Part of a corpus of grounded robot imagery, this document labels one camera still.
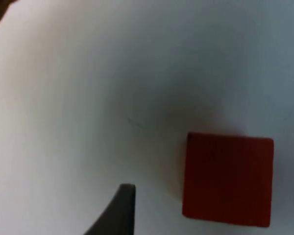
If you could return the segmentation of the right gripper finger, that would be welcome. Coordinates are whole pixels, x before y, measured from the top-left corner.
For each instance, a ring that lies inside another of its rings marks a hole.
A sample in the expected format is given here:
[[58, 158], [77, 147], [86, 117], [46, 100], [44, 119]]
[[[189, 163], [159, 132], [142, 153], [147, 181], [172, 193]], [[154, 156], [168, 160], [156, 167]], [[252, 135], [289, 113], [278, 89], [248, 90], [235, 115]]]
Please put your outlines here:
[[121, 184], [87, 235], [134, 235], [136, 186]]

